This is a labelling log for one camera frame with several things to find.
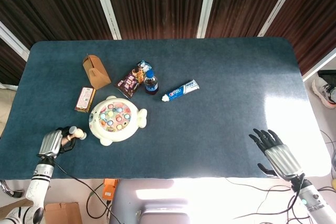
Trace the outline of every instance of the shoe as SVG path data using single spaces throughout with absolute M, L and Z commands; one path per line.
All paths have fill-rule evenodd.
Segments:
M 336 102 L 331 99 L 331 91 L 335 88 L 334 86 L 328 84 L 325 80 L 318 77 L 313 80 L 311 87 L 314 93 L 321 99 L 324 106 L 329 109 L 336 108 Z

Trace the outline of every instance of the robotic hand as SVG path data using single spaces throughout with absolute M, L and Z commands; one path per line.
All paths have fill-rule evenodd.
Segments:
M 54 171 L 55 158 L 72 150 L 76 139 L 86 138 L 86 133 L 75 126 L 58 128 L 43 138 L 36 166 L 27 189 L 26 198 L 33 202 L 31 207 L 14 208 L 0 224 L 40 224 L 44 214 L 44 199 Z
M 274 170 L 258 167 L 267 175 L 280 177 L 292 183 L 292 190 L 298 194 L 309 215 L 317 224 L 336 224 L 336 213 L 326 203 L 314 185 L 304 178 L 303 170 L 287 145 L 283 144 L 277 134 L 271 130 L 253 129 L 258 137 L 250 134 L 259 149 L 270 161 Z

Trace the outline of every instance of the toothpaste tube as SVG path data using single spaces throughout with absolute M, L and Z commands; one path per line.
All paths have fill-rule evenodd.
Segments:
M 178 89 L 175 89 L 171 92 L 166 93 L 163 97 L 162 97 L 162 101 L 164 102 L 169 102 L 174 100 L 177 97 L 181 97 L 184 94 L 187 94 L 191 91 L 194 91 L 196 89 L 199 89 L 200 87 L 198 86 L 197 82 L 195 80 L 192 80 L 188 83 L 186 83 L 185 85 L 180 86 Z

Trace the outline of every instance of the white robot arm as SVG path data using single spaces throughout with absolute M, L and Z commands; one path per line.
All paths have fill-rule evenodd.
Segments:
M 297 193 L 306 206 L 309 215 L 317 224 L 336 224 L 336 213 L 323 199 L 314 185 L 304 178 L 304 173 L 298 161 L 287 145 L 271 130 L 259 131 L 253 129 L 258 135 L 249 135 L 259 149 L 270 161 L 274 170 L 267 170 L 262 164 L 258 167 L 268 176 L 278 176 L 292 183 L 292 190 Z
M 59 154 L 71 150 L 76 138 L 83 140 L 86 133 L 75 126 L 59 128 L 45 135 L 38 153 L 40 161 L 26 193 L 26 198 L 31 200 L 33 205 L 14 208 L 0 224 L 40 224 L 44 214 L 44 200 L 55 167 L 54 159 Z

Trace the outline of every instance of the paper bag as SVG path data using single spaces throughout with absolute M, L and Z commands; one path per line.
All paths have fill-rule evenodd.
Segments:
M 111 83 L 104 65 L 96 55 L 89 55 L 85 57 L 83 60 L 83 67 L 88 75 L 91 85 L 95 89 L 100 89 Z

